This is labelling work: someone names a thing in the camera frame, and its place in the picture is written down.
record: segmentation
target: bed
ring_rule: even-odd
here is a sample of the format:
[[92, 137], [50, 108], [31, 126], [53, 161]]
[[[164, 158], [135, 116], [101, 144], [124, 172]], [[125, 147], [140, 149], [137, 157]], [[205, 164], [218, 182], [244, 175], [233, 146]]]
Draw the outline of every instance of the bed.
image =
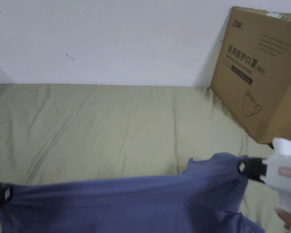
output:
[[[0, 182], [177, 174], [216, 152], [267, 157], [209, 88], [0, 85]], [[241, 212], [283, 232], [278, 196], [249, 182]]]

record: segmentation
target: blue fabric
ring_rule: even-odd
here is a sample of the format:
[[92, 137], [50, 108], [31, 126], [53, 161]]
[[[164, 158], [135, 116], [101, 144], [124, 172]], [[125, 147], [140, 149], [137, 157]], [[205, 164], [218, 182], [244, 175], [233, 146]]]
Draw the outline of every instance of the blue fabric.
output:
[[177, 176], [15, 185], [0, 209], [5, 232], [264, 232], [239, 211], [240, 158], [190, 159]]

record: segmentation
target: chinese characters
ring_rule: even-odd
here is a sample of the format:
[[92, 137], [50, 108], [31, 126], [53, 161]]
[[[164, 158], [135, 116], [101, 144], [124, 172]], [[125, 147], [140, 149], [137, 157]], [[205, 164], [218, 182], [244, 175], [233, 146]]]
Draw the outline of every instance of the chinese characters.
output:
[[232, 45], [229, 45], [227, 52], [234, 55], [240, 61], [245, 61], [245, 63], [250, 65], [253, 69], [258, 70], [263, 75], [265, 74], [265, 69], [262, 68], [261, 66], [257, 66], [258, 60], [248, 56], [245, 52], [233, 47]]

